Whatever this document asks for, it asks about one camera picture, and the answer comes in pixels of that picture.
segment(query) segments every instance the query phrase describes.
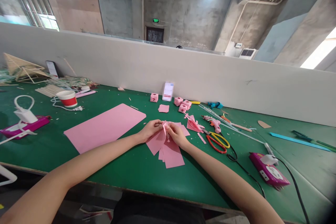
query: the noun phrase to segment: white partition wall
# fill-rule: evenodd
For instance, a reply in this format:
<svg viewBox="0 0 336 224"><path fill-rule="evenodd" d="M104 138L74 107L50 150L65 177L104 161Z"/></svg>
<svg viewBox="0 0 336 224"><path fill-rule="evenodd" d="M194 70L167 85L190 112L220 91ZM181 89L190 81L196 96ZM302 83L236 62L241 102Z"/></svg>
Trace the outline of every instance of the white partition wall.
<svg viewBox="0 0 336 224"><path fill-rule="evenodd" d="M7 23L0 23L3 52L42 66L54 61L74 75L68 62L103 85L160 93L170 81L185 99L336 126L336 73Z"/></svg>

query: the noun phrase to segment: paper cup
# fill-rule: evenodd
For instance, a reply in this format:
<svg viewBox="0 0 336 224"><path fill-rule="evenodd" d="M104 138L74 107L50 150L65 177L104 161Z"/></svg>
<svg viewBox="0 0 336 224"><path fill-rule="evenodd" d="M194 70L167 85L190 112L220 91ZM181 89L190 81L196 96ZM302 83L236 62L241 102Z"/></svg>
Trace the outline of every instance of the paper cup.
<svg viewBox="0 0 336 224"><path fill-rule="evenodd" d="M75 91L61 91L56 94L65 107L77 106L77 99Z"/></svg>

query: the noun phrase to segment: yellow scissors handle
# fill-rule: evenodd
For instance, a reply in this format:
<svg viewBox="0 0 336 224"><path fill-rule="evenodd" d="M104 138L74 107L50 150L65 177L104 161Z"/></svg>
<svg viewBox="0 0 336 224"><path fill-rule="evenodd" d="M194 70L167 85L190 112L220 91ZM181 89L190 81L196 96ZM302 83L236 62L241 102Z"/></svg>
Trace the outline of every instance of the yellow scissors handle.
<svg viewBox="0 0 336 224"><path fill-rule="evenodd" d="M210 134L221 144L221 145L223 145L225 148L230 148L230 144L229 144L229 142L224 138L224 137L222 137L221 135L219 135L219 134L217 134L217 133L214 133L214 132L210 132ZM226 143L227 143L227 145L225 145L225 144L223 144L222 143L222 141L220 141L217 137L220 137L220 138L222 138Z"/></svg>

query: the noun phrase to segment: pink glue gun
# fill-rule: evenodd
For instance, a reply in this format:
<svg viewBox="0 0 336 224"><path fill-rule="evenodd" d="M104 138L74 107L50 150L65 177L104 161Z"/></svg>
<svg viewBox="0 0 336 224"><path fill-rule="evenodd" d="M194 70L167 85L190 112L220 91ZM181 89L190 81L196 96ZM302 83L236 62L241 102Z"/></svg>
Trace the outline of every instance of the pink glue gun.
<svg viewBox="0 0 336 224"><path fill-rule="evenodd" d="M221 132L221 129L220 129L220 124L221 122L219 120L216 120L212 117L209 117L209 116L202 116L204 120L208 121L210 123L211 126L213 126L215 128L215 132L217 134L219 134Z"/></svg>

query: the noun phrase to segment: red scissors handle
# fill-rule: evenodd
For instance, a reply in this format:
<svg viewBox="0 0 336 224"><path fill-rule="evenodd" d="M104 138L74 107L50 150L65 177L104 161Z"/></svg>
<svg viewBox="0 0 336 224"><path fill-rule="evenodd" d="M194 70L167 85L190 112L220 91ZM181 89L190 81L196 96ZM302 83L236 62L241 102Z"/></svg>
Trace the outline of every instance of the red scissors handle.
<svg viewBox="0 0 336 224"><path fill-rule="evenodd" d="M207 138L207 140L209 141L209 144L212 146L212 148L215 149L215 151L217 151L217 152L219 152L219 153L221 153L221 154L225 154L225 153L226 153L226 148L225 148L223 145L221 145L219 142L217 142L215 139L213 139L213 138L212 138L211 136L209 136L209 135L207 135L206 138ZM215 142L217 145L219 145L220 147L222 147L224 151L218 150L218 149L212 144L211 141Z"/></svg>

